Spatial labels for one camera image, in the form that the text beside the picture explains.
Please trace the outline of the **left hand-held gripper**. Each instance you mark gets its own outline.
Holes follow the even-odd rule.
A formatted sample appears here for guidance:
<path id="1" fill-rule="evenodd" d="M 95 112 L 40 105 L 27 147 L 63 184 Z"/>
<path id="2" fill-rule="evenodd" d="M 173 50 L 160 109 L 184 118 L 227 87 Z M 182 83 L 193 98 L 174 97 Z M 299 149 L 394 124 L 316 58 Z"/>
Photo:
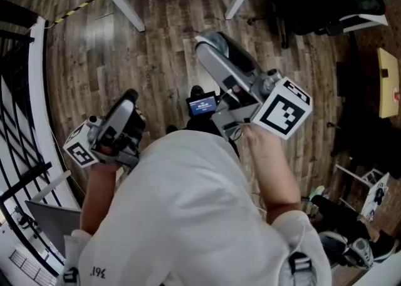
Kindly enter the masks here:
<path id="1" fill-rule="evenodd" d="M 144 115 L 136 108 L 137 99 L 137 91 L 128 89 L 106 119 L 91 116 L 69 135 L 63 149 L 79 167 L 86 168 L 95 163 L 136 166 L 139 143 L 146 127 Z M 117 156 L 104 155 L 100 151 L 99 141 L 105 133 L 119 139 Z"/>

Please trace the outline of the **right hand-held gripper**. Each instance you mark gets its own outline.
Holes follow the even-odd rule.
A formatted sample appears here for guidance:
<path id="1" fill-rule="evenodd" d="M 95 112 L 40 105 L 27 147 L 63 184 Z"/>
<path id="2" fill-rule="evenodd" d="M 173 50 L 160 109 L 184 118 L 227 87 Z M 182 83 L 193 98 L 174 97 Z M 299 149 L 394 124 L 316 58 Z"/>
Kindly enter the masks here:
<path id="1" fill-rule="evenodd" d="M 227 91 L 212 115 L 226 140 L 250 124 L 287 140 L 312 112 L 310 95 L 277 69 L 261 73 L 256 60 L 227 34 L 201 34 L 195 40 L 201 65 Z M 235 85 L 243 89 L 241 96 L 232 92 Z"/>

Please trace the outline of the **person's right forearm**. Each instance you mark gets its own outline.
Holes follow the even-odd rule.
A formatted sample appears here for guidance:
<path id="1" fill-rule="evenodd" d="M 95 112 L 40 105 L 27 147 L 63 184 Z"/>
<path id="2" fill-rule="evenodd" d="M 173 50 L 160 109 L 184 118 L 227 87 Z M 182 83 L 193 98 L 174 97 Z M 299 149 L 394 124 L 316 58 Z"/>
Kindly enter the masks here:
<path id="1" fill-rule="evenodd" d="M 242 128 L 254 163 L 266 220 L 272 224 L 280 215 L 301 208 L 299 185 L 291 171 L 280 137 L 258 125 Z"/>

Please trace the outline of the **person's left forearm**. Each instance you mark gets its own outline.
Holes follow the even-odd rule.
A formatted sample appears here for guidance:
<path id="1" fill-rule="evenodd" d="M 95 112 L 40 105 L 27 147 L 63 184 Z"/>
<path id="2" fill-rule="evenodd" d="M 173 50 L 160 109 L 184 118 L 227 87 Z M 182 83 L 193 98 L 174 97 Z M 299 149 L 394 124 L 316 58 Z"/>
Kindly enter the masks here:
<path id="1" fill-rule="evenodd" d="M 80 230 L 94 235 L 106 217 L 115 194 L 119 164 L 95 163 L 90 167 L 80 215 Z"/>

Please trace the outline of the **person's left hand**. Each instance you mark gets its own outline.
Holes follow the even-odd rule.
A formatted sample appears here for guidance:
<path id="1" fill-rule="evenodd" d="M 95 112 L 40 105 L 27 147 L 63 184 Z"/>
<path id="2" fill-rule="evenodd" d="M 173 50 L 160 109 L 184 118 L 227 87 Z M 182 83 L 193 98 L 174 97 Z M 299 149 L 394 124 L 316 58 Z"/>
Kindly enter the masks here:
<path id="1" fill-rule="evenodd" d="M 118 138 L 115 138 L 114 136 L 105 133 L 100 141 L 100 151 L 104 154 L 104 155 L 108 155 L 108 156 L 117 156 L 119 149 L 118 149 Z"/>

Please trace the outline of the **small black monitor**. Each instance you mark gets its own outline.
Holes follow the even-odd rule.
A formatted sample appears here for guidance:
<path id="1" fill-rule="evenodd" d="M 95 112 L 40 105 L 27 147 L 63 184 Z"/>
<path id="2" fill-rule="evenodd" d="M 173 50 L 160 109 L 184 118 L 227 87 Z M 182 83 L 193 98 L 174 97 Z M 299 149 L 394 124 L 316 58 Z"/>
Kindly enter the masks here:
<path id="1" fill-rule="evenodd" d="M 216 110 L 218 100 L 214 91 L 201 94 L 199 96 L 192 96 L 186 99 L 189 116 L 203 115 Z"/>

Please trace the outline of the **person's white shirt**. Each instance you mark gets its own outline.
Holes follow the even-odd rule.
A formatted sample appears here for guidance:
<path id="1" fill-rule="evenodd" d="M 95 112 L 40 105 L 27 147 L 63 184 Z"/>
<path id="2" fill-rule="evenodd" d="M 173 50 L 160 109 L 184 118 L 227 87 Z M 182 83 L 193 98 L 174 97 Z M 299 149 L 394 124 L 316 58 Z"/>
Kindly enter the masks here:
<path id="1" fill-rule="evenodd" d="M 94 235 L 79 228 L 65 237 L 57 286 L 331 286 L 306 213 L 286 212 L 272 224 L 266 215 L 228 142 L 172 132 L 116 184 Z"/>

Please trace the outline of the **black metal railing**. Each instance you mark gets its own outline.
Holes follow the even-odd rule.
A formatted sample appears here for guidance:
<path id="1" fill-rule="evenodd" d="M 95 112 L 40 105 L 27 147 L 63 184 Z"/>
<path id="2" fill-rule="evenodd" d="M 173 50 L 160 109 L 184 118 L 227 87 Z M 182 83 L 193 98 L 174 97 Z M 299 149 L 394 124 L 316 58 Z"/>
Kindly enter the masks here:
<path id="1" fill-rule="evenodd" d="M 50 161 L 45 161 L 36 139 L 36 126 L 30 97 L 30 59 L 43 65 L 43 51 L 33 53 L 33 46 L 44 43 L 32 37 L 33 26 L 40 16 L 29 9 L 0 0 L 0 142 L 5 142 L 0 156 L 0 179 L 5 191 L 0 195 L 0 211 L 11 230 L 30 254 L 54 277 L 57 271 L 39 254 L 25 236 L 32 231 L 34 240 L 58 263 L 61 257 L 40 235 L 41 226 L 28 213 L 26 202 L 41 191 L 41 185 L 50 183 Z"/>

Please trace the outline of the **black flat panel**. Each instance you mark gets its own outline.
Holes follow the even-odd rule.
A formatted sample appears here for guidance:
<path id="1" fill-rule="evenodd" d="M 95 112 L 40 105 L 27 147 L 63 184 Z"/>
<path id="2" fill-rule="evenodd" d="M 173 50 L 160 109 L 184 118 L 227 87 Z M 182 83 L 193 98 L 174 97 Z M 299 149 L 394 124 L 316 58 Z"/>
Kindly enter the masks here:
<path id="1" fill-rule="evenodd" d="M 357 65 L 347 62 L 336 63 L 337 96 L 354 98 L 358 93 L 360 69 Z"/>

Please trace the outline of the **yellow black striped tape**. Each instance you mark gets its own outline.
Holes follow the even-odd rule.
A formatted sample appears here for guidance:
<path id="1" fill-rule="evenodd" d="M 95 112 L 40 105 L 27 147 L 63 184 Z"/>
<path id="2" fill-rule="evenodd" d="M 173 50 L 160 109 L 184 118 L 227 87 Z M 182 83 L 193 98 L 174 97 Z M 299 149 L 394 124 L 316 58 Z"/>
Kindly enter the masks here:
<path id="1" fill-rule="evenodd" d="M 91 4 L 92 2 L 94 2 L 96 0 L 87 0 L 83 3 L 81 3 L 79 6 L 73 8 L 72 10 L 69 10 L 68 12 L 64 13 L 64 15 L 62 15 L 61 17 L 59 17 L 58 19 L 56 19 L 53 24 L 51 25 L 51 27 L 53 27 L 54 25 L 57 25 L 59 23 L 61 23 L 62 21 L 64 21 L 66 18 L 70 17 L 71 15 L 73 15 L 74 13 L 76 13 L 77 11 L 79 11 L 80 9 L 86 7 L 87 5 Z"/>

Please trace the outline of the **grey flat board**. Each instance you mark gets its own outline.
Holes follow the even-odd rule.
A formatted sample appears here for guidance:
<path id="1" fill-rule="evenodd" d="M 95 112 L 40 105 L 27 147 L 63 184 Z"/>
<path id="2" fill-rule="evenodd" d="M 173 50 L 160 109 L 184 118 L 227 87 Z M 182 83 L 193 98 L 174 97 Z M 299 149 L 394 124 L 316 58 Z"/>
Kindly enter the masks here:
<path id="1" fill-rule="evenodd" d="M 25 203 L 49 241 L 65 257 L 65 235 L 79 229 L 81 211 L 32 200 Z"/>

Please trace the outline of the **black upholstered seat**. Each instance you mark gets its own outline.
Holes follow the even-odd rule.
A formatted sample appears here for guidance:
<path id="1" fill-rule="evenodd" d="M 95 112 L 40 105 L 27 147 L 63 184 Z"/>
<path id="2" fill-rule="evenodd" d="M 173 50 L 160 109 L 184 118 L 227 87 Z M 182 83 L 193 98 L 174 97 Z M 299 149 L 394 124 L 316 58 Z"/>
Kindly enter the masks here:
<path id="1" fill-rule="evenodd" d="M 365 165 L 378 165 L 390 171 L 401 167 L 401 128 L 350 101 L 342 104 L 337 123 L 327 123 L 335 130 L 332 157 L 346 151 Z"/>

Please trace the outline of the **yellow wooden board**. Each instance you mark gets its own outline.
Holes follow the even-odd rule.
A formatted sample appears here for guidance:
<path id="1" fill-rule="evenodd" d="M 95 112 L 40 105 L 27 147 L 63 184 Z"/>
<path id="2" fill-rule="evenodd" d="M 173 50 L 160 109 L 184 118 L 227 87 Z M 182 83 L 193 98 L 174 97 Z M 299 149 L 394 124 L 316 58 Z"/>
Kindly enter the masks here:
<path id="1" fill-rule="evenodd" d="M 378 48 L 377 54 L 380 77 L 379 117 L 389 118 L 398 115 L 400 105 L 400 102 L 394 103 L 393 101 L 393 89 L 396 88 L 400 91 L 398 61 L 395 56 L 383 48 Z M 388 69 L 388 78 L 381 77 L 381 69 Z"/>

